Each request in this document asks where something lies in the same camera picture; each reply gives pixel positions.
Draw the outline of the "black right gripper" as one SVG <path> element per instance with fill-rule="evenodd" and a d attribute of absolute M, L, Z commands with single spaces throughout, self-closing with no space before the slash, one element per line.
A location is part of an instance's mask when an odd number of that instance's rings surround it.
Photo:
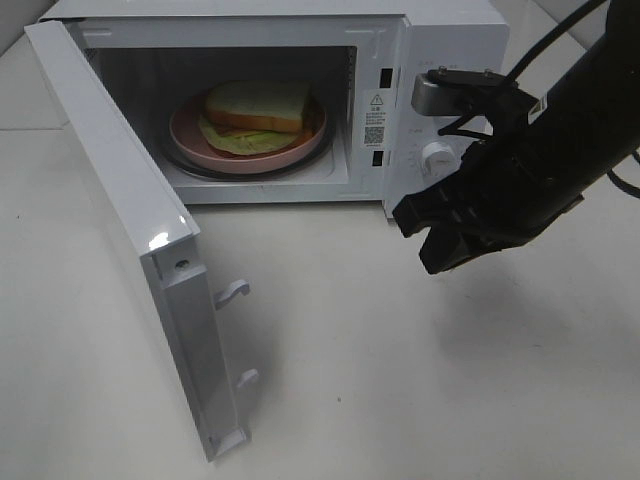
<path fill-rule="evenodd" d="M 392 215 L 405 238 L 429 229 L 419 258 L 429 274 L 438 274 L 530 242 L 579 203 L 584 190 L 583 140 L 524 138 L 464 160 L 458 173 L 405 195 Z"/>

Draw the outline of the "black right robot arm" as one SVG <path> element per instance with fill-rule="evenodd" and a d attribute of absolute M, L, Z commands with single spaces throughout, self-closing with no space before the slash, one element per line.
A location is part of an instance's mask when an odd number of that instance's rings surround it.
<path fill-rule="evenodd" d="M 420 259 L 438 274 L 539 236 L 639 148 L 639 5 L 608 3 L 601 38 L 540 98 L 517 78 L 560 35 L 591 13 L 588 1 L 536 43 L 507 75 L 433 69 L 417 77 L 413 108 L 450 112 L 444 136 L 474 132 L 460 168 L 405 196 L 393 216 L 401 232 L 425 231 Z"/>

